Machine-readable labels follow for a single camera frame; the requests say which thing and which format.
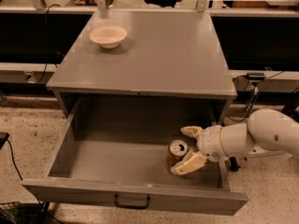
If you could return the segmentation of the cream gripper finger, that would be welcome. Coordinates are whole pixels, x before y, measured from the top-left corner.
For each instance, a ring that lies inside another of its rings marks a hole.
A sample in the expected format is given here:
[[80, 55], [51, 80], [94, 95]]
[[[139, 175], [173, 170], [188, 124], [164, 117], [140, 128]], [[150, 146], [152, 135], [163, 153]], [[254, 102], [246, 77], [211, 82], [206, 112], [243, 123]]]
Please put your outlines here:
[[190, 150], [186, 156], [175, 164], [170, 172], [173, 175], [186, 175], [192, 173], [206, 164], [206, 157], [201, 152], [194, 152]]
[[199, 126], [186, 126], [180, 129], [181, 133], [194, 139], [198, 139], [203, 129]]

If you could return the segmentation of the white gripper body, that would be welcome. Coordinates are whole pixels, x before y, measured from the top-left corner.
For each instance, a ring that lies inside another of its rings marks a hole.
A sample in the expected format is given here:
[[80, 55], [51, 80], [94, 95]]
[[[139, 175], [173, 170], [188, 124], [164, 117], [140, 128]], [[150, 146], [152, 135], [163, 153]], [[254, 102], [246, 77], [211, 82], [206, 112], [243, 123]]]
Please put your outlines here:
[[223, 158], [221, 126], [217, 125], [205, 128], [197, 139], [197, 147], [209, 161], [221, 161]]

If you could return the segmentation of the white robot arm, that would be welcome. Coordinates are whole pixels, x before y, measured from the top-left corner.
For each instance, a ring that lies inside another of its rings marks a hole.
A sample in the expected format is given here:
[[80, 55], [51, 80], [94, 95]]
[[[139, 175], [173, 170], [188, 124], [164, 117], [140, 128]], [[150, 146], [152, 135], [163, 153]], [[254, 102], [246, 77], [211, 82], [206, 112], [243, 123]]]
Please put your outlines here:
[[173, 175], [186, 175], [207, 161], [231, 157], [261, 158], [289, 154], [299, 157], [299, 123], [273, 109], [254, 111], [246, 122], [230, 126], [186, 126], [180, 131], [195, 138], [198, 151], [190, 150], [170, 168]]

